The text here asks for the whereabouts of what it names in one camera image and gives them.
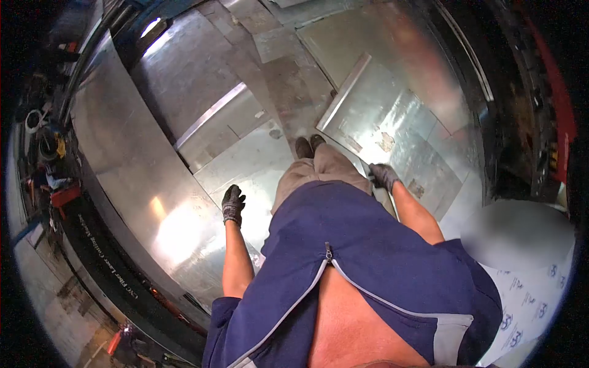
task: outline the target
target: metal sheet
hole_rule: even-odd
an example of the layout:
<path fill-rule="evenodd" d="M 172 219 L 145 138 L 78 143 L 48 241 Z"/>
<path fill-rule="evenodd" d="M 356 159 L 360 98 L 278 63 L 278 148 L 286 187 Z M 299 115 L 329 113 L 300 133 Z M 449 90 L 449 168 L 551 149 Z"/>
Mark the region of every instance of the metal sheet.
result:
<path fill-rule="evenodd" d="M 221 206 L 225 191 L 237 184 L 246 195 L 243 237 L 261 250 L 268 237 L 278 181 L 294 162 L 284 131 L 273 121 L 263 124 L 220 154 L 194 177 Z"/>
<path fill-rule="evenodd" d="M 356 73 L 342 84 L 346 89 L 318 128 L 367 163 L 390 163 L 409 191 L 440 220 L 462 182 L 415 129 L 431 127 L 436 119 L 388 69 L 374 60 L 365 65 L 367 59 L 361 58 Z"/>
<path fill-rule="evenodd" d="M 309 0 L 273 0 L 273 2 L 277 3 L 281 8 L 287 8 L 289 6 L 302 4 Z"/>
<path fill-rule="evenodd" d="M 262 63 L 302 51 L 296 34 L 285 27 L 259 33 L 254 36 L 254 42 Z"/>
<path fill-rule="evenodd" d="M 199 11 L 188 10 L 131 71 L 139 92 L 175 143 L 240 80 L 225 63 L 231 45 Z"/>
<path fill-rule="evenodd" d="M 138 242 L 210 311 L 222 295 L 223 217 L 151 115 L 103 39 L 75 96 L 75 133 L 100 185 Z"/>
<path fill-rule="evenodd" d="M 450 133 L 470 122 L 446 55 L 422 20 L 400 1 L 340 12 L 297 34 L 338 89 L 367 52 L 413 91 Z"/>
<path fill-rule="evenodd" d="M 195 173 L 239 139 L 259 127 L 268 119 L 269 114 L 262 108 L 245 84 L 231 94 L 230 99 L 215 104 L 203 117 L 203 122 L 185 140 L 178 153 Z"/>
<path fill-rule="evenodd" d="M 220 0 L 253 35 L 280 27 L 280 23 L 258 0 Z"/>
<path fill-rule="evenodd" d="M 283 26 L 293 29 L 345 10 L 360 8 L 369 4 L 370 0 L 313 0 L 288 8 L 281 8 L 271 0 L 262 2 Z"/>

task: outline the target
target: shoe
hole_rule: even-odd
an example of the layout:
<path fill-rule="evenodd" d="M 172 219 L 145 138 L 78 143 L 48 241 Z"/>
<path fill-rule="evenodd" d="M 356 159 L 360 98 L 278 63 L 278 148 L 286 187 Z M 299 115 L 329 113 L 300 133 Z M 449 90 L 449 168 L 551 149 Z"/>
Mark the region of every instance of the shoe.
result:
<path fill-rule="evenodd" d="M 317 147 L 319 147 L 321 143 L 325 143 L 323 137 L 321 137 L 319 134 L 311 135 L 311 137 L 309 138 L 309 144 L 311 145 L 311 149 L 313 150 L 313 155 L 315 155 L 315 151 L 317 151 Z"/>
<path fill-rule="evenodd" d="M 294 142 L 294 150 L 296 151 L 298 158 L 313 158 L 314 156 L 308 140 L 303 137 L 296 139 L 296 142 Z"/>

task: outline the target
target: work glove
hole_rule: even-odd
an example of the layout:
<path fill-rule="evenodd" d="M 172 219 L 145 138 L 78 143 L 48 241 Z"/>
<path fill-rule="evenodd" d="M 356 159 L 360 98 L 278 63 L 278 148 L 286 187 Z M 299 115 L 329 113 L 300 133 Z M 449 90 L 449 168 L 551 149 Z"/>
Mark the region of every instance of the work glove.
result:
<path fill-rule="evenodd" d="M 223 224 L 227 220 L 232 220 L 237 223 L 237 226 L 241 227 L 241 210 L 246 206 L 246 196 L 241 194 L 241 189 L 235 184 L 231 185 L 225 192 L 221 207 L 223 209 Z"/>
<path fill-rule="evenodd" d="M 370 164 L 370 173 L 374 176 L 374 183 L 376 188 L 385 188 L 387 192 L 392 193 L 393 184 L 395 181 L 403 182 L 393 170 L 391 165 L 387 164 Z"/>

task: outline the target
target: person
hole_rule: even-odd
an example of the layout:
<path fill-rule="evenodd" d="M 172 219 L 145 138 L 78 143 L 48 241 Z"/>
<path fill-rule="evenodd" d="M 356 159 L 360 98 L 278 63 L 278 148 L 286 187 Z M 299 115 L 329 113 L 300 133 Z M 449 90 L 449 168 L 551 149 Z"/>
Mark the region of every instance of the person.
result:
<path fill-rule="evenodd" d="M 240 232 L 245 195 L 225 193 L 224 296 L 213 301 L 203 367 L 475 364 L 502 306 L 460 239 L 444 240 L 391 166 L 370 169 L 400 222 L 320 135 L 295 148 L 255 276 Z"/>

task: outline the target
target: red object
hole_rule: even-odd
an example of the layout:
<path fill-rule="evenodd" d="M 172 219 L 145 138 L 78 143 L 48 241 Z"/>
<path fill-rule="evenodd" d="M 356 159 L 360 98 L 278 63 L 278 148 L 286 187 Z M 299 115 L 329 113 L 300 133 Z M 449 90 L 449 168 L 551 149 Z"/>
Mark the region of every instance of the red object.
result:
<path fill-rule="evenodd" d="M 117 332 L 111 340 L 111 343 L 108 344 L 107 353 L 108 355 L 113 355 L 114 351 L 117 349 L 119 342 L 121 341 L 121 332 Z"/>
<path fill-rule="evenodd" d="M 67 202 L 70 202 L 82 195 L 82 190 L 80 189 L 80 185 L 75 183 L 66 189 L 62 189 L 51 194 L 51 204 L 55 208 L 59 208 L 59 213 L 61 217 L 65 219 L 65 214 L 61 210 L 61 207 L 65 205 Z"/>
<path fill-rule="evenodd" d="M 567 183 L 567 165 L 569 155 L 569 145 L 577 136 L 577 126 L 573 114 L 573 105 L 568 95 L 567 87 L 564 84 L 556 60 L 550 53 L 550 49 L 534 24 L 526 16 L 524 17 L 536 44 L 540 51 L 540 56 L 546 66 L 546 73 L 550 87 L 552 87 L 552 104 L 556 112 L 556 131 L 557 131 L 557 172 L 554 178 L 562 183 Z"/>

